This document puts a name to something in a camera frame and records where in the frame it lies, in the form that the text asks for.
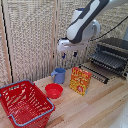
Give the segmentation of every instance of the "wooden table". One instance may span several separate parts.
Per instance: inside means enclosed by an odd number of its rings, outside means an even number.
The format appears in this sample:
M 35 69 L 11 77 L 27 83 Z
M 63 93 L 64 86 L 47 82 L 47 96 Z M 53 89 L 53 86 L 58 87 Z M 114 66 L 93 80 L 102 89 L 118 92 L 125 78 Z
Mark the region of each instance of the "wooden table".
M 61 97 L 51 99 L 56 110 L 46 128 L 109 128 L 128 100 L 126 80 L 115 77 L 106 85 L 92 78 L 88 93 L 81 96 L 69 88 L 70 77 L 71 70 L 67 70 Z M 44 93 L 49 83 L 52 83 L 50 76 L 35 82 Z M 13 128 L 1 104 L 0 128 Z

